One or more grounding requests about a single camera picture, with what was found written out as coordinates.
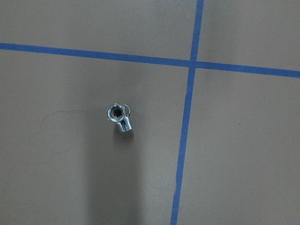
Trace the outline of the chrome metal angle valve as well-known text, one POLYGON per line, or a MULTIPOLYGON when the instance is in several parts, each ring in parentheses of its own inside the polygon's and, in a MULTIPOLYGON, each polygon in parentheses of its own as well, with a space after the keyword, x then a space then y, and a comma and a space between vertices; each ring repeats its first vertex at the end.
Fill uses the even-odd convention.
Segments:
POLYGON ((125 133, 132 130, 130 120, 131 110, 128 105, 113 104, 107 109, 107 118, 113 122, 120 132, 125 133))

